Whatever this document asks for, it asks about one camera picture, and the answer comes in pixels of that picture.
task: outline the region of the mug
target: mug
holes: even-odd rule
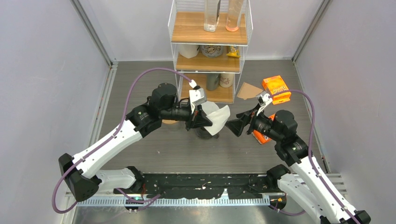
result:
[[[228,88],[233,85],[234,81],[234,73],[222,73],[220,75],[220,86],[224,88]]]
[[[206,57],[218,57],[223,54],[224,46],[221,45],[201,45],[201,52]]]
[[[206,75],[206,89],[209,91],[213,91],[217,89],[219,86],[220,82],[220,74],[219,73],[213,73],[213,74],[207,74]]]

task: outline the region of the cardboard piece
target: cardboard piece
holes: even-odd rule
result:
[[[243,83],[237,97],[241,99],[250,99],[256,97],[263,91],[263,89],[255,87],[249,83]]]

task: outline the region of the yellow package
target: yellow package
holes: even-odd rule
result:
[[[240,58],[239,47],[238,46],[233,46],[233,45],[228,46],[228,54],[227,54],[227,56]]]

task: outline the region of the wooden shelf board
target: wooden shelf board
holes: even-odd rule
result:
[[[239,29],[226,30],[227,13],[220,13],[215,32],[204,30],[203,12],[177,12],[172,43],[247,45],[245,14],[241,15]]]
[[[239,73],[239,58],[227,56],[228,48],[224,46],[224,53],[218,57],[209,58],[200,51],[197,56],[185,58],[181,54],[177,57],[177,70],[218,71]]]
[[[213,91],[208,91],[206,89],[206,74],[186,73],[185,75],[191,79],[194,79],[199,86],[205,89],[205,93],[207,95],[208,101],[217,102],[217,103],[233,102],[233,86],[230,86],[228,88],[223,88],[221,86],[218,86],[217,89]],[[191,86],[188,85],[187,81],[183,80],[181,98],[189,97],[189,93],[188,93],[189,90],[192,90]]]

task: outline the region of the white container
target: white container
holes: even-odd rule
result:
[[[220,74],[220,86],[228,88],[233,85],[234,73],[221,73]]]
[[[198,44],[180,44],[179,53],[186,58],[192,58],[197,56],[199,52]]]
[[[224,46],[221,45],[201,45],[202,54],[206,57],[218,57],[223,54]]]

